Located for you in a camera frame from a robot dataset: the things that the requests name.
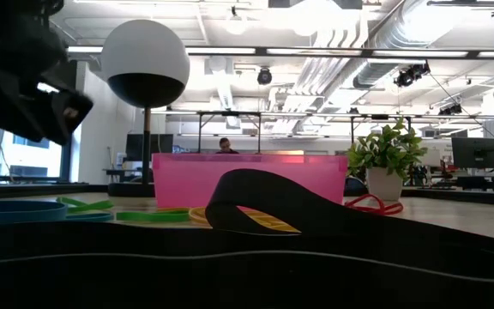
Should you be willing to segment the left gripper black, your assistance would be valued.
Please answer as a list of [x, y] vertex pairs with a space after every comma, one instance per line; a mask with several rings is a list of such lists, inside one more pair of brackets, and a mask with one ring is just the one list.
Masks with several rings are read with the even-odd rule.
[[49, 19], [64, 0], [0, 0], [0, 128], [39, 141], [67, 142], [56, 96], [38, 89], [44, 73], [67, 59]]

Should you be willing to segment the large blue rubber band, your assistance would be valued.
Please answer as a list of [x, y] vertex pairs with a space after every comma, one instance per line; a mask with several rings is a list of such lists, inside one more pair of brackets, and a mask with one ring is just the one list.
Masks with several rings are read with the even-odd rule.
[[112, 221], [112, 213], [69, 215], [64, 203], [43, 201], [0, 201], [0, 225], [36, 221]]

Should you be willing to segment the wide black rubber band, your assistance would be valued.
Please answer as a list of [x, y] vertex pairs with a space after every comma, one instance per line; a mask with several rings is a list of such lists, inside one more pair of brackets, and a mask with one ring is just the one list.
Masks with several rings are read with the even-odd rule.
[[494, 238], [225, 173], [207, 229], [0, 225], [0, 309], [494, 309]]

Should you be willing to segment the red rubber band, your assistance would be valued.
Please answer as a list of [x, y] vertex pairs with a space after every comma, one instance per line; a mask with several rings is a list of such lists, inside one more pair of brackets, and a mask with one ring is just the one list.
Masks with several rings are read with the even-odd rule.
[[[373, 200], [377, 203], [377, 205], [375, 207], [359, 205], [359, 203], [367, 199]], [[361, 197], [356, 197], [352, 201], [346, 202], [345, 206], [349, 209], [356, 209], [358, 211], [376, 215], [397, 215], [404, 209], [402, 203], [400, 202], [385, 205], [382, 199], [372, 194], [364, 194]]]

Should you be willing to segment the pink translucent plastic bin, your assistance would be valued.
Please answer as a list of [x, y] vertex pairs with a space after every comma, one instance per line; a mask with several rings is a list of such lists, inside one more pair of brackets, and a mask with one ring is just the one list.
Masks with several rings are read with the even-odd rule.
[[341, 203], [348, 170], [344, 155], [154, 154], [152, 163], [155, 198], [161, 208], [206, 206], [220, 177], [236, 169], [275, 173]]

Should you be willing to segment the yellow rubber band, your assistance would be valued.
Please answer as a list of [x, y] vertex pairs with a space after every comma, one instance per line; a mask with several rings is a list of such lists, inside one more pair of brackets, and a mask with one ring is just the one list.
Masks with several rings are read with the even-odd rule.
[[[247, 209], [247, 208], [239, 208], [239, 209], [259, 225], [268, 227], [276, 231], [298, 233], [297, 229], [271, 215], [267, 215], [264, 214], [263, 212], [253, 209]], [[208, 223], [208, 220], [205, 216], [205, 207], [197, 207], [190, 209], [189, 218], [194, 224], [198, 226], [210, 227], [210, 224]]]

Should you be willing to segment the white globe table lamp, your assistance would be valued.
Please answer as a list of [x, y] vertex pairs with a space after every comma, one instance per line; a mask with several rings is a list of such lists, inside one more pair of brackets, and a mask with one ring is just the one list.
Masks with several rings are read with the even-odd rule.
[[151, 110], [170, 105], [185, 90], [190, 59], [183, 41], [169, 27], [151, 20], [133, 20], [114, 28], [105, 39], [101, 69], [112, 92], [141, 108], [142, 180], [111, 183], [111, 197], [154, 197], [151, 160]]

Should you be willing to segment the black computer monitor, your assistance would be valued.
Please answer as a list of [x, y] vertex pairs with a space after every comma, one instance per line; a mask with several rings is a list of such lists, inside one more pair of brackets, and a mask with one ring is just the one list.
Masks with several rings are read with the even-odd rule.
[[[127, 161], [142, 161], [143, 134], [128, 134], [126, 138], [125, 154]], [[152, 134], [150, 136], [150, 153], [171, 153], [173, 134]]]
[[458, 168], [494, 168], [494, 139], [454, 137], [453, 162]]

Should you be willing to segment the person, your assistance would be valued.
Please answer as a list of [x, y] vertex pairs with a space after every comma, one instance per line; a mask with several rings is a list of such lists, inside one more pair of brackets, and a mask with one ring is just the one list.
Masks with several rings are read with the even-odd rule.
[[219, 147], [220, 147], [220, 150], [218, 151], [218, 154], [237, 154], [238, 153], [238, 151], [232, 149], [230, 140], [227, 137], [222, 137], [219, 140]]

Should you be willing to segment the long ceiling light bar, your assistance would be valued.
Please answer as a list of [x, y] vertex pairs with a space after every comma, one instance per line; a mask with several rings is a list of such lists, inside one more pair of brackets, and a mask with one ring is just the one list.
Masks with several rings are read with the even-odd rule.
[[371, 58], [439, 59], [494, 61], [494, 50], [369, 49], [272, 46], [188, 46], [182, 53], [192, 57], [291, 57], [291, 58]]

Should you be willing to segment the green plant in white pot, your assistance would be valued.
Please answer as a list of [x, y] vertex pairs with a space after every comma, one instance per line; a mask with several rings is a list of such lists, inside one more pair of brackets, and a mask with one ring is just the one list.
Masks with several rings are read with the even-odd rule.
[[364, 172], [370, 194], [383, 201], [398, 201], [410, 168], [427, 152], [421, 142], [415, 130], [399, 118], [394, 125], [383, 126], [380, 133], [358, 137], [346, 152], [348, 174], [357, 177]]

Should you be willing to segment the black ceiling spotlight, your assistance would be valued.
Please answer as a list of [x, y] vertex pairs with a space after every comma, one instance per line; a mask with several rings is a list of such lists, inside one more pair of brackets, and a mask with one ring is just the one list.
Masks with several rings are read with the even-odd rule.
[[446, 106], [442, 106], [439, 110], [440, 116], [448, 116], [448, 115], [456, 115], [461, 114], [463, 112], [463, 108], [460, 103], [449, 104]]
[[399, 71], [398, 76], [394, 79], [394, 84], [398, 88], [406, 88], [430, 72], [431, 69], [427, 61], [422, 64], [412, 64]]

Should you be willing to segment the black aluminium table frame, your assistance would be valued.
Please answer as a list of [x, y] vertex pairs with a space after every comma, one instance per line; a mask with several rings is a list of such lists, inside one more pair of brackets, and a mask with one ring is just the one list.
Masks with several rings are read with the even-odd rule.
[[[0, 198], [35, 197], [76, 193], [107, 193], [107, 191], [107, 185], [0, 185]], [[494, 192], [486, 191], [445, 191], [407, 187], [402, 191], [401, 196], [494, 205]]]

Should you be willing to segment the black metal rig frame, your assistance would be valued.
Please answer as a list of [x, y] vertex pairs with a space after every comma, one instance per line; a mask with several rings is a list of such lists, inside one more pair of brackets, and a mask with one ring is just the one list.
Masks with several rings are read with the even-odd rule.
[[223, 111], [196, 111], [194, 112], [195, 115], [198, 116], [198, 135], [197, 135], [197, 153], [200, 154], [202, 152], [202, 127], [205, 125], [202, 122], [202, 118], [205, 115], [209, 115], [210, 118], [213, 118], [213, 116], [218, 115], [222, 117], [241, 117], [245, 116], [246, 118], [250, 119], [251, 117], [257, 117], [258, 122], [253, 124], [255, 127], [258, 129], [258, 134], [256, 135], [257, 137], [257, 153], [260, 154], [261, 151], [261, 133], [262, 133], [262, 113], [261, 112], [243, 112], [243, 111], [231, 111], [231, 110], [223, 110]]
[[412, 120], [414, 118], [414, 115], [401, 115], [401, 114], [351, 114], [349, 116], [350, 118], [350, 139], [351, 143], [355, 142], [355, 128], [354, 128], [354, 122], [357, 118], [361, 119], [362, 121], [365, 121], [366, 119], [369, 120], [398, 120], [398, 119], [403, 119], [407, 121], [407, 127], [411, 128], [412, 127]]

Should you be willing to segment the silver ceiling duct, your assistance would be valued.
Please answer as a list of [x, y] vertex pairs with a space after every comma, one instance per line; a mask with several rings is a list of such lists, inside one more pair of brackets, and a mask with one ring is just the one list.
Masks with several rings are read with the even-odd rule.
[[[405, 0], [377, 33], [368, 47], [375, 49], [426, 48], [448, 33], [466, 13], [461, 8], [429, 6], [432, 0]], [[371, 88], [392, 72], [398, 63], [358, 62], [360, 68], [352, 80], [355, 88]]]

